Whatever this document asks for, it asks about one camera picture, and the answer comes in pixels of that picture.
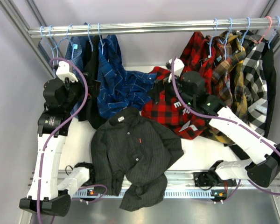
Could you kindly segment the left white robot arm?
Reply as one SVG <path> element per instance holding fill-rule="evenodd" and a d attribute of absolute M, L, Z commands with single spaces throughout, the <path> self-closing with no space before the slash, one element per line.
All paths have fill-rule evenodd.
<path fill-rule="evenodd" d="M 19 207 L 38 215 L 64 217 L 69 211 L 71 199 L 83 186 L 95 182 L 93 164 L 77 163 L 72 172 L 58 183 L 58 170 L 63 146 L 69 132 L 70 112 L 84 97 L 91 97 L 85 88 L 91 88 L 93 79 L 87 73 L 78 81 L 73 75 L 57 77 L 44 84 L 44 110 L 38 119 L 38 153 L 33 181 Z"/>

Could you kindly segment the light blue wire hanger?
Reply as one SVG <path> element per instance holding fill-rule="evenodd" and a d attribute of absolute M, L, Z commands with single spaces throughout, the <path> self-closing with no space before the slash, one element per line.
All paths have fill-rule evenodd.
<path fill-rule="evenodd" d="M 51 29 L 53 28 L 53 25 L 49 26 L 49 39 L 52 42 L 51 43 L 51 51 L 52 51 L 52 56 L 53 57 L 59 57 L 59 48 L 58 44 L 56 43 L 55 39 L 51 35 Z"/>

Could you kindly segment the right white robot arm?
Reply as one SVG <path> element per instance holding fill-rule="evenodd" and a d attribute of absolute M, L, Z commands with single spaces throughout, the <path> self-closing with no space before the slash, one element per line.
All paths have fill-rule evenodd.
<path fill-rule="evenodd" d="M 248 155 L 245 160 L 216 161 L 208 171 L 214 183 L 241 179 L 248 180 L 260 190 L 270 186 L 280 172 L 280 143 L 275 144 L 254 131 L 222 100 L 208 94 L 204 79 L 198 72 L 190 71 L 181 77 L 172 74 L 164 79 L 156 79 L 149 95 L 157 105 L 160 105 L 162 91 L 168 99 L 176 97 L 186 111 L 225 134 Z"/>

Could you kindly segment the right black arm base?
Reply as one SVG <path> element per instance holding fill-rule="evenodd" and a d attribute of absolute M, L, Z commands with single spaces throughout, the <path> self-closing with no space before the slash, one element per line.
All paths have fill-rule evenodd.
<path fill-rule="evenodd" d="M 194 172 L 195 186 L 204 190 L 209 190 L 213 187 L 236 187 L 237 182 L 234 179 L 221 180 L 216 174 L 209 172 Z"/>

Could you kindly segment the dark grey pinstripe shirt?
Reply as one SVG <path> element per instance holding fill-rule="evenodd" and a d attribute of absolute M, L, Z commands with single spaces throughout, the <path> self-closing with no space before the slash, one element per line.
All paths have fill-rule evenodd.
<path fill-rule="evenodd" d="M 105 185 L 107 194 L 118 196 L 124 178 L 131 183 L 120 204 L 126 211 L 161 202 L 168 183 L 164 173 L 184 154 L 180 137 L 134 107 L 96 130 L 90 153 L 95 182 Z"/>

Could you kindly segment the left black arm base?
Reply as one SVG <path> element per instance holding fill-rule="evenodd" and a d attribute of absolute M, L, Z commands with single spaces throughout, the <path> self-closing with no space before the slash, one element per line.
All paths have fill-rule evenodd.
<path fill-rule="evenodd" d="M 68 168 L 70 168 L 71 170 L 75 169 L 75 168 L 86 168 L 88 171 L 87 171 L 87 174 L 89 175 L 88 179 L 86 180 L 86 182 L 84 182 L 82 184 L 82 187 L 86 187 L 86 186 L 90 186 L 90 185 L 93 185 L 95 183 L 95 168 L 94 168 L 94 165 L 92 163 L 88 163 L 88 162 L 78 162 L 75 166 L 71 166 L 71 165 L 67 165 L 65 167 L 65 173 L 66 175 L 70 175 L 68 173 Z"/>

